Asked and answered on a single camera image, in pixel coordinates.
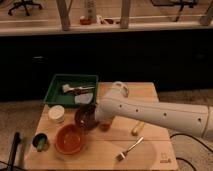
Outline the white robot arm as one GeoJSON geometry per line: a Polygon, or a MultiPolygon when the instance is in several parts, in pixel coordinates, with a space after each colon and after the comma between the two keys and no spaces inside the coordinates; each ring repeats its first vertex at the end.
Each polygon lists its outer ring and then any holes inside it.
{"type": "Polygon", "coordinates": [[[95,109],[95,120],[104,122],[116,116],[194,135],[213,142],[213,107],[130,99],[129,88],[114,82],[101,97],[95,109]]]}

